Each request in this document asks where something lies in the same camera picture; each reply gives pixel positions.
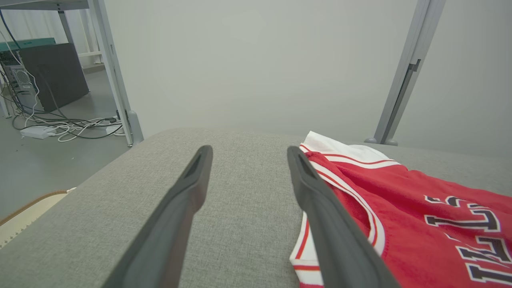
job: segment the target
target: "gray metal post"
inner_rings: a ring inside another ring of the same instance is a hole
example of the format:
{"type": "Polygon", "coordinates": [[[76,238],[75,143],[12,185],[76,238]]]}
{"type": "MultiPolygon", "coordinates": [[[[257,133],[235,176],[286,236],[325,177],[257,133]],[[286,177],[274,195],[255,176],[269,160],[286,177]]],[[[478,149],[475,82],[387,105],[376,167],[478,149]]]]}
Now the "gray metal post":
{"type": "Polygon", "coordinates": [[[366,139],[365,142],[398,145],[393,136],[424,63],[445,3],[446,0],[428,0],[424,3],[418,1],[375,135],[366,139]]]}
{"type": "Polygon", "coordinates": [[[109,78],[110,88],[114,95],[114,101],[116,102],[117,110],[119,111],[119,117],[123,124],[124,134],[128,146],[133,145],[132,139],[132,127],[128,121],[127,113],[130,110],[126,95],[122,95],[124,92],[124,84],[121,78],[121,71],[117,64],[117,56],[114,53],[114,42],[110,33],[109,21],[106,15],[104,3],[102,0],[88,0],[89,9],[91,12],[91,19],[93,21],[94,30],[98,38],[99,50],[103,55],[103,61],[105,63],[106,75],[109,78]]]}
{"type": "Polygon", "coordinates": [[[68,19],[66,18],[66,14],[64,11],[59,11],[60,22],[62,23],[62,27],[64,28],[64,33],[66,34],[66,38],[69,43],[73,43],[73,37],[71,36],[71,30],[69,29],[68,19]]]}
{"type": "Polygon", "coordinates": [[[5,99],[0,97],[0,106],[2,107],[2,111],[4,112],[5,118],[10,118],[11,114],[9,114],[9,110],[7,109],[7,105],[5,104],[5,99]]]}

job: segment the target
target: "teal box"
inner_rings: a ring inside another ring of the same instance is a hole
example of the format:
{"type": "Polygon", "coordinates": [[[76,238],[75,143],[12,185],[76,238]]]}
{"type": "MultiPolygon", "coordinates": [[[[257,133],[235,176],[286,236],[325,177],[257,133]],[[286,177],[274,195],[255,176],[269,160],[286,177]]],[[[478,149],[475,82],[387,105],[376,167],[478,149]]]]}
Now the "teal box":
{"type": "MultiPolygon", "coordinates": [[[[45,46],[45,45],[53,45],[55,44],[54,38],[39,38],[39,39],[26,39],[26,40],[17,40],[19,46],[23,48],[36,47],[36,46],[45,46]]],[[[18,46],[14,41],[8,42],[11,50],[18,50],[18,46]]],[[[0,52],[9,51],[7,48],[7,44],[5,42],[0,43],[0,52]]]]}

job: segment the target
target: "power strip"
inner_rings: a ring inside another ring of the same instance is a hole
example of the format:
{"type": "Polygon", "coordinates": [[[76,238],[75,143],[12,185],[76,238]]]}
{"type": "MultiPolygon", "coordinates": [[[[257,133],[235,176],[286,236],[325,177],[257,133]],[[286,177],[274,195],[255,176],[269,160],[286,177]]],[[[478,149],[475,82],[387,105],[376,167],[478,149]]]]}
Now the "power strip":
{"type": "Polygon", "coordinates": [[[106,129],[105,129],[105,133],[106,133],[106,135],[109,135],[109,134],[114,133],[114,132],[116,132],[116,134],[122,134],[122,133],[124,133],[123,132],[124,131],[123,128],[119,129],[122,126],[123,126],[123,124],[107,126],[106,129]]]}
{"type": "Polygon", "coordinates": [[[25,129],[20,130],[22,136],[36,138],[36,139],[45,139],[48,138],[48,136],[53,136],[55,133],[52,132],[46,132],[45,129],[47,129],[49,126],[31,126],[26,127],[25,129]]]}

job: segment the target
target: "gray upholstered bench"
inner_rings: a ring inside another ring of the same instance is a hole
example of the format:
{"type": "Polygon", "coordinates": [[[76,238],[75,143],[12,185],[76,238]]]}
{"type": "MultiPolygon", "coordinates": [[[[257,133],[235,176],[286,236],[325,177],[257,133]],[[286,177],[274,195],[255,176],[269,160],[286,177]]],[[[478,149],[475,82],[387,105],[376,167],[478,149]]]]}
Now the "gray upholstered bench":
{"type": "MultiPolygon", "coordinates": [[[[1,249],[0,286],[100,287],[197,148],[208,144],[214,149],[210,184],[194,217],[180,286],[298,288],[288,258],[302,212],[286,149],[304,138],[203,129],[157,134],[82,183],[1,249]]],[[[409,169],[512,196],[505,161],[369,146],[409,169]]]]}

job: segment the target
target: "basketball jersey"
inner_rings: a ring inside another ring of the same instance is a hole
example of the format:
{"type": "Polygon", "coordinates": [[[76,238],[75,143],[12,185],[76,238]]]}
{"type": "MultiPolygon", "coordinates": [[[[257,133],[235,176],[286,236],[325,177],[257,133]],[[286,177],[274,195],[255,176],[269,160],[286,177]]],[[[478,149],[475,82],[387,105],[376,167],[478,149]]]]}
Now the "basketball jersey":
{"type": "MultiPolygon", "coordinates": [[[[512,198],[314,132],[300,148],[403,288],[512,285],[512,198]]],[[[290,262],[301,288],[323,285],[305,213],[290,262]]]]}

